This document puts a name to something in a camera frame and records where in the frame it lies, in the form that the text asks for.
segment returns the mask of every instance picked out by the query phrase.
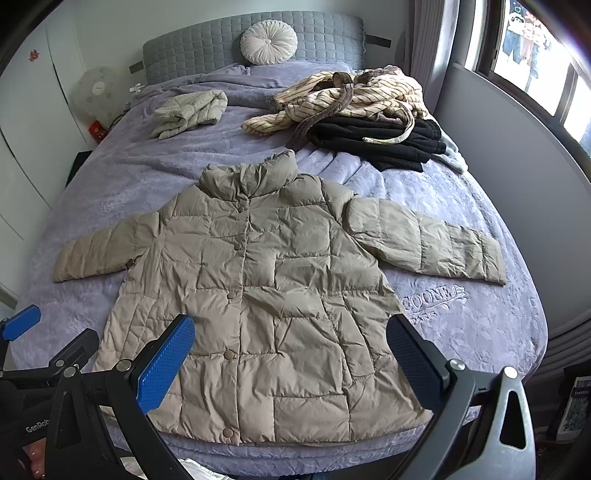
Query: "bed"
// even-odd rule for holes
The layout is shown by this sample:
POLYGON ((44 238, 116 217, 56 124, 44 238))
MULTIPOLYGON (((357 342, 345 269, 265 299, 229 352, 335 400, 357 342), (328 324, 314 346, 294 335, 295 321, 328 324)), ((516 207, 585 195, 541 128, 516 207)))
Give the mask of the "bed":
MULTIPOLYGON (((260 138, 240 129, 247 118, 268 113, 271 95, 320 70, 363 66, 359 18, 318 12, 267 12, 194 25, 144 46, 150 84, 131 110, 77 173, 58 201, 30 266, 28 288, 18 308, 35 303, 43 321, 12 346, 21 368, 47 364, 52 354, 90 327, 103 332, 125 272, 60 284, 53 267, 67 240, 93 232, 138 212, 158 209, 194 184, 210 163, 258 163, 284 149, 291 130, 260 138), (241 32, 277 18, 294 26, 300 41, 295 58, 273 66, 248 66, 236 51, 241 32), (229 106, 217 125, 166 141, 151 136, 152 113, 181 93, 222 89, 229 106)), ((362 196, 391 199, 459 225, 481 229, 502 248, 508 284, 417 275, 382 265, 417 330, 448 358, 471 369, 498 372, 513 365, 528 378, 539 366, 547 343, 544 313, 523 257, 509 230, 470 173, 453 141, 424 173, 378 172, 359 157, 316 149, 297 153, 301 172, 343 183, 362 196)), ((471 411, 467 420, 474 418, 471 411)), ((109 424, 118 446, 125 446, 109 424)), ((423 427, 356 443, 323 446, 221 445, 165 435, 181 458, 192 458, 231 475, 278 476, 342 469, 408 450, 423 427)))

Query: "blue textured pad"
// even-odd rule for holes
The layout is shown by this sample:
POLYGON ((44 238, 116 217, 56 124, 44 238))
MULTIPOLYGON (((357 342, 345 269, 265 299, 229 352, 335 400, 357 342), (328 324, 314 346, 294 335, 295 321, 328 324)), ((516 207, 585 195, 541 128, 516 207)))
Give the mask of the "blue textured pad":
POLYGON ((185 317, 139 376, 138 404, 144 414, 160 406, 195 339, 195 325, 185 317))
POLYGON ((12 342, 29 328, 39 323, 39 320, 41 320, 41 310, 36 305, 29 305, 26 309, 7 320, 2 331, 2 337, 12 342))
POLYGON ((421 406, 439 411, 443 405, 441 378, 396 317, 390 318, 386 325, 386 341, 421 406))
POLYGON ((363 68, 365 33, 358 17, 326 12, 261 12, 218 18, 166 33, 144 44, 144 66, 149 85, 208 73, 232 63, 248 65, 240 51, 240 37, 261 20, 281 20, 297 35, 294 60, 342 60, 363 68))

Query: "gray curtain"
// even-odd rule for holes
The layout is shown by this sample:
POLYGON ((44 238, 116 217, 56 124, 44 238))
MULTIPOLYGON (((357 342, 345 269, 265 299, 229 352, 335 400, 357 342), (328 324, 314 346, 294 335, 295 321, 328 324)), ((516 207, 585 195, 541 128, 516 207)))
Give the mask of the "gray curtain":
POLYGON ((408 0, 402 69, 422 85, 431 113, 449 64, 459 7, 460 0, 408 0))

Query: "window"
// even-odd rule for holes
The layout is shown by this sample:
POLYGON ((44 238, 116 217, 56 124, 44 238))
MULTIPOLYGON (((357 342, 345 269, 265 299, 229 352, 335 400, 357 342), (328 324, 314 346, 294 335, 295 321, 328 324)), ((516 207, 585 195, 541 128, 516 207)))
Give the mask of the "window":
POLYGON ((526 3, 489 0, 478 71, 537 116, 589 176, 591 90, 526 3))

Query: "round white pillow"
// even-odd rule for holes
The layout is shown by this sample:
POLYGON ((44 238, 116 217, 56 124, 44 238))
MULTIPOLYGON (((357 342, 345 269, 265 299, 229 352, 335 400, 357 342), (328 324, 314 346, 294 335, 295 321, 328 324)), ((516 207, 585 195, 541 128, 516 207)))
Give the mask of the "round white pillow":
POLYGON ((290 59, 297 49, 296 31, 279 20, 263 20, 242 34, 240 50, 254 65, 272 65, 290 59))

